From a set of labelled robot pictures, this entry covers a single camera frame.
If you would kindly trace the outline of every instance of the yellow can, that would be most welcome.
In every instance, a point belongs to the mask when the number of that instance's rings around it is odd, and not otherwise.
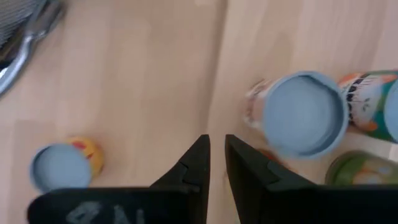
[[[30,165],[30,179],[41,192],[88,187],[104,167],[102,150],[90,139],[73,137],[43,147]]]

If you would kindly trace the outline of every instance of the colorful can label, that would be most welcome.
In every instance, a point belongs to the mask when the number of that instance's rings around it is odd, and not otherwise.
[[[330,185],[398,184],[398,165],[366,152],[347,152],[329,167],[325,182]]]
[[[398,71],[352,73],[339,82],[349,108],[349,120],[368,135],[394,141],[384,121],[384,105]]]
[[[67,140],[67,143],[79,149],[89,161],[92,178],[101,173],[104,167],[104,155],[95,142],[83,137],[72,137]]]

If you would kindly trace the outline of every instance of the pringles can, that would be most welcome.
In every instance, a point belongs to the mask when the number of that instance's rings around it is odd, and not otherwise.
[[[61,188],[87,187],[104,166],[102,150],[82,137],[41,149],[30,165],[30,179],[42,193]]]
[[[243,118],[279,155],[311,158],[340,143],[348,106],[331,78],[304,71],[256,83],[246,95]]]
[[[398,142],[398,71],[352,73],[339,82],[350,123],[367,135]]]
[[[363,151],[335,159],[326,173],[328,185],[398,184],[398,165]]]

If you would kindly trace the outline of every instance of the can label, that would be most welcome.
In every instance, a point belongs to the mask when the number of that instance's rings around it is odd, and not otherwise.
[[[98,176],[104,167],[104,155],[102,150],[91,140],[82,137],[73,137],[67,142],[83,153],[90,163],[91,176]]]
[[[261,80],[253,85],[246,94],[246,109],[244,112],[244,122],[252,128],[262,131],[262,112],[265,106],[265,97],[275,83],[279,81]]]
[[[387,159],[359,152],[335,164],[334,185],[398,184],[398,167]]]
[[[397,78],[396,71],[345,76],[339,86],[348,102],[350,122],[372,137],[393,141],[384,122],[384,104]]]

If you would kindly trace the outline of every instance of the plastic lid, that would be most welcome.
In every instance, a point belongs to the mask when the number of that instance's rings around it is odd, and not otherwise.
[[[398,82],[390,88],[384,105],[384,122],[391,137],[398,142]]]
[[[87,187],[91,180],[88,160],[77,148],[68,144],[54,144],[41,150],[34,157],[30,175],[42,192]]]
[[[317,72],[299,72],[276,83],[266,97],[264,132],[282,154],[313,157],[342,140],[348,109],[337,84]]]

